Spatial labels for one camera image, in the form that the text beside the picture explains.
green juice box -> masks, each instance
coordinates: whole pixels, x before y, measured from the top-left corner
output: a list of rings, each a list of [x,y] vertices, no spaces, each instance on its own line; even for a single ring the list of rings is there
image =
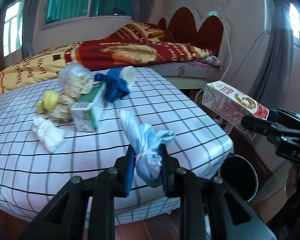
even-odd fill
[[[81,95],[71,107],[71,116],[78,132],[97,131],[98,122],[105,108],[105,91],[105,82],[95,82],[91,92]]]

feather pattern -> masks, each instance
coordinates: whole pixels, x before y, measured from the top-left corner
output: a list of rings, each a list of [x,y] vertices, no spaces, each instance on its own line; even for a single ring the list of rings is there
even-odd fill
[[[157,50],[148,45],[117,45],[101,49],[102,52],[111,52],[121,57],[126,57],[140,64],[154,62],[161,57]]]

red and gold comforter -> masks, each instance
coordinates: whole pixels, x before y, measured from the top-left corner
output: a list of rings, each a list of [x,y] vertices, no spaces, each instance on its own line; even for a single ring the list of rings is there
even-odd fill
[[[111,36],[57,46],[32,55],[0,72],[0,94],[56,78],[69,62],[95,71],[121,66],[144,66],[187,61],[210,55],[207,50],[176,43],[156,25],[132,23]]]

cereal box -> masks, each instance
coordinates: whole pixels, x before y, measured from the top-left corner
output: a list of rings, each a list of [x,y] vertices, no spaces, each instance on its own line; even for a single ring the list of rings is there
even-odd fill
[[[251,139],[255,138],[256,133],[242,127],[242,117],[250,114],[266,120],[269,115],[269,110],[262,104],[222,81],[206,84],[202,104]]]

red headboard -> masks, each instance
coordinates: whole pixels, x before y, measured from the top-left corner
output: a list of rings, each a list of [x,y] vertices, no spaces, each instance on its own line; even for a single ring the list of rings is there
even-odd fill
[[[166,21],[161,18],[159,27],[166,29]],[[168,26],[179,43],[191,43],[201,49],[209,49],[213,55],[218,55],[223,34],[223,25],[217,16],[208,17],[197,32],[195,20],[191,11],[186,7],[178,9],[171,18]]]

